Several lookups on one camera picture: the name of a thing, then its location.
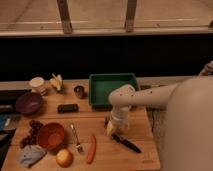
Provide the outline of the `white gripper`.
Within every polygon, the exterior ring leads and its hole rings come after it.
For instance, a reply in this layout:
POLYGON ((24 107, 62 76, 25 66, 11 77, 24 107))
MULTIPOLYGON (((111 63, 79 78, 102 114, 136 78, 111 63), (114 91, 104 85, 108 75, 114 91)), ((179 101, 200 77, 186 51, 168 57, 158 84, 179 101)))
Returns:
POLYGON ((129 129, 129 107, 113 107, 107 123, 107 134, 123 134, 129 129))

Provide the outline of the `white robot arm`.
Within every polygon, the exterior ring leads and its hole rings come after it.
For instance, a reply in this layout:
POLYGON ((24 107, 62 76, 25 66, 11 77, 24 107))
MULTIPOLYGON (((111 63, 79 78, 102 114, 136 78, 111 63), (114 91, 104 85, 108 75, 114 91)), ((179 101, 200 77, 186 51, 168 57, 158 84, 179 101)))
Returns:
POLYGON ((123 107, 166 107, 162 171, 213 171, 213 76, 136 91, 126 84, 109 95, 112 118, 123 107))

